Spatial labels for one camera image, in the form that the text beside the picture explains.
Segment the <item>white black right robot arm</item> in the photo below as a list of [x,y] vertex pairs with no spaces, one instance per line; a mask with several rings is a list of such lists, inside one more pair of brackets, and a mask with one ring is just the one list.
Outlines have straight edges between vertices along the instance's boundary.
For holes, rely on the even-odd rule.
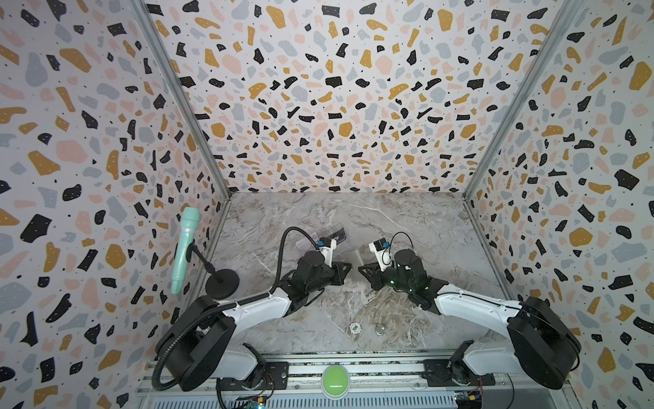
[[574,371],[581,344],[550,306],[540,298],[504,300],[463,290],[427,275],[412,249],[394,256],[375,252],[376,262],[359,266],[375,291],[388,287],[403,293],[420,309],[481,325],[502,340],[467,340],[451,356],[442,379],[468,386],[495,373],[526,375],[550,390],[563,387]]

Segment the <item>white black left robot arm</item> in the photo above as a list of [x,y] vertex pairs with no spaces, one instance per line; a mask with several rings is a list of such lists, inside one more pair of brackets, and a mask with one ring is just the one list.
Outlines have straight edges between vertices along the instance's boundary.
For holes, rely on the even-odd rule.
[[241,300],[217,303],[197,298],[156,345],[152,386],[194,390],[209,378],[239,381],[253,390],[266,375],[267,361],[248,343],[233,339],[270,320],[310,305],[328,286],[341,286],[353,265],[336,262],[328,251],[310,251],[297,267],[276,278],[274,289]]

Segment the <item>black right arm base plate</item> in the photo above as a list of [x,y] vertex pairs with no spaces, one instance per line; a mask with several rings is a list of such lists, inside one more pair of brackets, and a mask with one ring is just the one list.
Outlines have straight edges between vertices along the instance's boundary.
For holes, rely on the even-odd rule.
[[427,381],[428,387],[471,387],[495,386],[496,380],[493,375],[487,374],[478,376],[474,374],[456,378],[450,368],[450,362],[446,359],[430,359],[423,362],[422,378]]

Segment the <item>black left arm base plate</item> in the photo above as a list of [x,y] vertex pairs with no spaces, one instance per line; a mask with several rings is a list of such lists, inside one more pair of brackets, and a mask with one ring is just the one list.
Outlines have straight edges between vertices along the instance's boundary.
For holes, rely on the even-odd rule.
[[288,384],[290,363],[288,361],[266,362],[258,364],[244,380],[222,378],[223,391],[285,390]]

